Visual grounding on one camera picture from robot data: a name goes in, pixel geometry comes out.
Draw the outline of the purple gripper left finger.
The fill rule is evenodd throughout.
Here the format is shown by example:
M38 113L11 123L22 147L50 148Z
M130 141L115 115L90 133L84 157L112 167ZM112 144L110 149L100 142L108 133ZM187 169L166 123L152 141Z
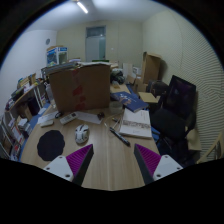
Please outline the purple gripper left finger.
M81 186L93 154L93 145L90 144L68 156L56 157L44 170Z

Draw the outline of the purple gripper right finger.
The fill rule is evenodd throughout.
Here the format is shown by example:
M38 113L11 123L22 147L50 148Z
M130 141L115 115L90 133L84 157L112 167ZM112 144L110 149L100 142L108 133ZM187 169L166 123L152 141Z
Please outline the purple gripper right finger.
M134 155L146 185L182 169L182 166L169 155L160 156L139 144L134 146Z

